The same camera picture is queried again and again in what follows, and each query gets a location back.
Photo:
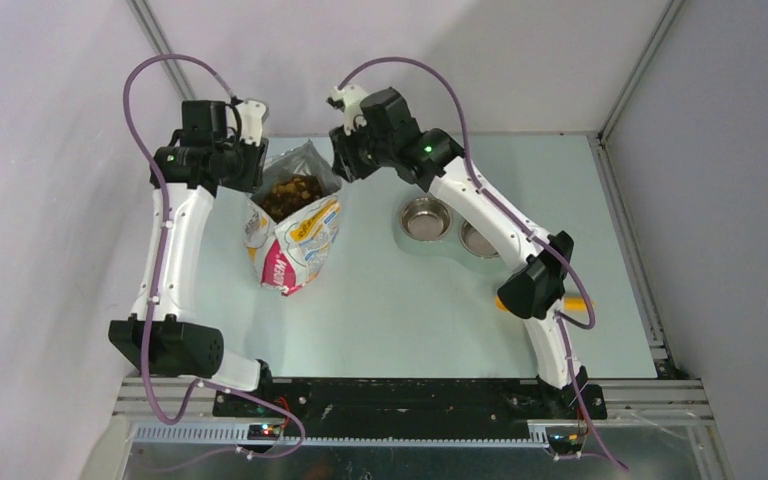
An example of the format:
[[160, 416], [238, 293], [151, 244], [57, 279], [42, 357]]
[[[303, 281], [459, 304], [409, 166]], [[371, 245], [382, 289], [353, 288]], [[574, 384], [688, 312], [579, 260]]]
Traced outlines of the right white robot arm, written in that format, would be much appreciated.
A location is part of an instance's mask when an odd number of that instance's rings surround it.
[[392, 168], [405, 182], [421, 188], [458, 213], [496, 250], [510, 269], [496, 299], [520, 318], [538, 365], [545, 411], [566, 418], [574, 411], [591, 418], [584, 388], [588, 375], [575, 354], [565, 311], [565, 280], [580, 280], [571, 266], [574, 241], [550, 233], [519, 212], [471, 164], [464, 148], [440, 129], [375, 134], [367, 127], [329, 132], [333, 170], [352, 182], [381, 168]]

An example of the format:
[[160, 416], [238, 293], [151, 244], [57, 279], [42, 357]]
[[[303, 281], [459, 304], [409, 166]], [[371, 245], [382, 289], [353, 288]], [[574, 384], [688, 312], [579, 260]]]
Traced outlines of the yellow plastic scoop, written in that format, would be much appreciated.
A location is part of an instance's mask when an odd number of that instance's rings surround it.
[[[563, 309], [569, 312], [585, 312], [587, 310], [585, 300], [580, 296], [565, 296], [562, 298]], [[495, 305], [498, 309], [508, 312], [508, 308], [503, 304], [499, 297], [495, 298]]]

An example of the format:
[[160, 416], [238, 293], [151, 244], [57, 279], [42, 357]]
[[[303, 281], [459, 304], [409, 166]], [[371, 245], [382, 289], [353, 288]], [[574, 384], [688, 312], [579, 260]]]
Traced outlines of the pet food bag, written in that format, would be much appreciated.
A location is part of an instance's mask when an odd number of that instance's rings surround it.
[[[258, 202], [293, 175], [316, 176], [324, 196], [276, 222]], [[312, 141], [267, 160], [263, 184], [246, 203], [243, 241], [262, 287], [289, 296], [317, 278], [340, 230], [342, 186]]]

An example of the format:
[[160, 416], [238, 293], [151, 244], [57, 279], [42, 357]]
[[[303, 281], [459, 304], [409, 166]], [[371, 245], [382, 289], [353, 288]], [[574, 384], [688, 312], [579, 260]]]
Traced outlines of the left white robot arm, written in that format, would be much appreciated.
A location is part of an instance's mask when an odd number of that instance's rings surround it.
[[198, 322], [196, 276], [207, 220], [221, 178], [214, 164], [241, 165], [236, 148], [169, 145], [154, 160], [161, 179], [154, 188], [150, 250], [137, 300], [129, 316], [109, 324], [111, 344], [138, 370], [158, 377], [198, 377], [238, 389], [237, 402], [252, 416], [276, 403], [264, 382], [265, 362], [231, 352], [217, 327]]

